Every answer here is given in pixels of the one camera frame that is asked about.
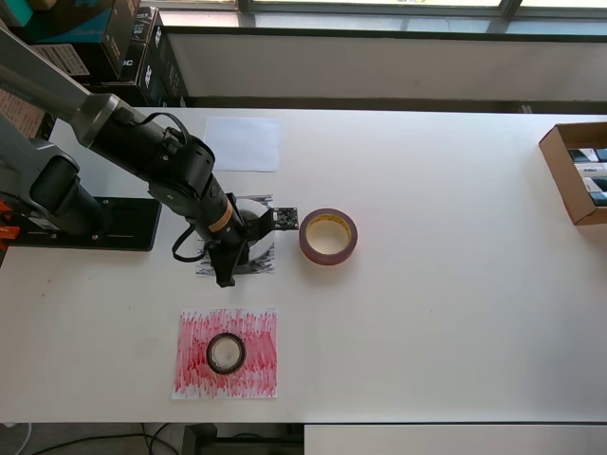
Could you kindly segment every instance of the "window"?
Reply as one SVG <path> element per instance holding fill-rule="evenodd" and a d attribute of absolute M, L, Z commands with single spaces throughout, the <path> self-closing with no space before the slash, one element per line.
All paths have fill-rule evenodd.
<path fill-rule="evenodd" d="M 607 0 L 523 0 L 522 7 L 607 8 Z"/>
<path fill-rule="evenodd" d="M 166 9 L 241 12 L 607 19 L 607 0 L 144 0 Z"/>
<path fill-rule="evenodd" d="M 345 3 L 365 5 L 418 5 L 427 7 L 498 7 L 500 0 L 265 0 L 295 3 Z"/>

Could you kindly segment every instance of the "tape roll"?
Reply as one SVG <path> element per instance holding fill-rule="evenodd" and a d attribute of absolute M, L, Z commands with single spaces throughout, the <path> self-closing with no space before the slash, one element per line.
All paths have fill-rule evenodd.
<path fill-rule="evenodd" d="M 332 221 L 340 225 L 348 237 L 346 246 L 336 253 L 322 253 L 310 244 L 308 232 L 312 226 L 320 221 Z M 300 224 L 300 248 L 307 259 L 315 264 L 336 265 L 341 264 L 352 255 L 359 240 L 357 227 L 348 215 L 335 209 L 318 209 L 309 213 Z"/>
<path fill-rule="evenodd" d="M 249 212 L 257 218 L 267 212 L 267 207 L 262 203 L 251 199 L 237 199 L 236 207 L 241 212 Z M 274 243 L 274 231 L 272 230 L 266 237 L 258 240 L 254 245 L 248 248 L 248 260 L 255 261 L 261 258 L 272 247 Z"/>
<path fill-rule="evenodd" d="M 207 363 L 217 374 L 231 374 L 240 370 L 245 363 L 247 349 L 245 343 L 235 334 L 216 335 L 207 346 Z"/>

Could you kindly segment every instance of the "table surface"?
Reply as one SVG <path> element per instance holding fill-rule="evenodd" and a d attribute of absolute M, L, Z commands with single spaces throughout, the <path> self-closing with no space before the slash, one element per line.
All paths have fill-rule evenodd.
<path fill-rule="evenodd" d="M 314 265 L 281 232 L 273 275 L 220 289 L 172 259 L 167 209 L 150 253 L 11 248 L 0 422 L 607 420 L 607 227 L 571 224 L 537 145 L 604 118 L 174 111 L 201 137 L 208 116 L 279 118 L 280 171 L 219 182 L 345 211 L 354 255 Z M 146 196 L 61 123 L 52 140 L 94 195 Z M 181 311 L 237 307 L 278 309 L 278 397 L 171 400 Z"/>

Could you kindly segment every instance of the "red scribbled paper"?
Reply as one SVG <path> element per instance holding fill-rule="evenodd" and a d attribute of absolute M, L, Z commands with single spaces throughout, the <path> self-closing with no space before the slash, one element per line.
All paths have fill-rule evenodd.
<path fill-rule="evenodd" d="M 219 309 L 181 313 L 173 399 L 276 396 L 277 314 L 275 309 Z M 229 332 L 245 343 L 240 370 L 217 374 L 207 364 L 207 345 Z"/>

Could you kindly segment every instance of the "black box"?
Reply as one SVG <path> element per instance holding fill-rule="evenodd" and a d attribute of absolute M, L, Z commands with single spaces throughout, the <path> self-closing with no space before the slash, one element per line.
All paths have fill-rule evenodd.
<path fill-rule="evenodd" d="M 16 34 L 80 82 L 118 78 L 140 0 L 59 0 Z"/>
<path fill-rule="evenodd" d="M 145 43 L 152 51 L 152 57 L 160 70 L 162 81 L 169 92 L 171 106 L 185 106 L 188 96 L 185 83 L 179 71 L 179 65 L 173 53 L 169 37 L 164 32 L 162 19 L 157 8 L 139 8 L 133 27 L 132 42 Z"/>
<path fill-rule="evenodd" d="M 168 40 L 168 37 L 164 33 L 164 26 L 158 8 L 139 8 L 135 16 L 131 43 L 148 45 L 152 52 L 152 58 L 159 64 L 160 49 L 164 46 L 166 40 Z"/>
<path fill-rule="evenodd" d="M 113 93 L 134 107 L 167 107 L 169 95 L 164 88 L 147 45 L 132 43 L 126 53 L 120 79 L 86 86 L 93 93 Z"/>

